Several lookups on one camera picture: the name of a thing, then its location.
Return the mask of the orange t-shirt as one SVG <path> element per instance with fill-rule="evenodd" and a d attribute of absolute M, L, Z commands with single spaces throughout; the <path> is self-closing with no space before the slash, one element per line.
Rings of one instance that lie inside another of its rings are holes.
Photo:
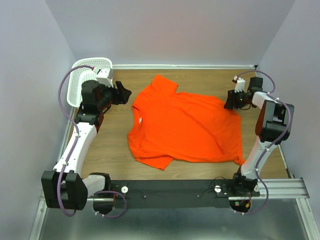
<path fill-rule="evenodd" d="M 243 165 L 241 116 L 215 96 L 177 88 L 156 75 L 135 98 L 127 137 L 134 159 L 159 170 L 173 160 Z"/>

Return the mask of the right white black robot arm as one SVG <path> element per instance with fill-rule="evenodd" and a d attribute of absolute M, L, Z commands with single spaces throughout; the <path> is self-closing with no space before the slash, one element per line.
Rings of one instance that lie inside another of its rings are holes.
<path fill-rule="evenodd" d="M 246 81 L 238 76 L 232 80 L 235 89 L 229 90 L 225 109 L 240 109 L 246 105 L 259 108 L 255 125 L 256 140 L 245 163 L 233 175 L 230 191 L 241 196 L 252 193 L 258 186 L 260 172 L 273 150 L 290 136 L 295 107 L 263 91 L 263 78 L 252 77 L 245 91 Z"/>

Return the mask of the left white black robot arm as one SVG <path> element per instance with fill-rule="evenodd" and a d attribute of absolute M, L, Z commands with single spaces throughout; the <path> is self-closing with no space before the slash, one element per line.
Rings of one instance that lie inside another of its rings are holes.
<path fill-rule="evenodd" d="M 121 81 L 106 86 L 96 80 L 81 85 L 82 102 L 74 117 L 70 141 L 53 170 L 45 171 L 41 184 L 48 208 L 82 210 L 88 197 L 97 194 L 104 198 L 110 194 L 109 174 L 94 172 L 81 177 L 82 166 L 89 146 L 96 137 L 111 105 L 125 105 L 132 92 L 124 88 Z"/>

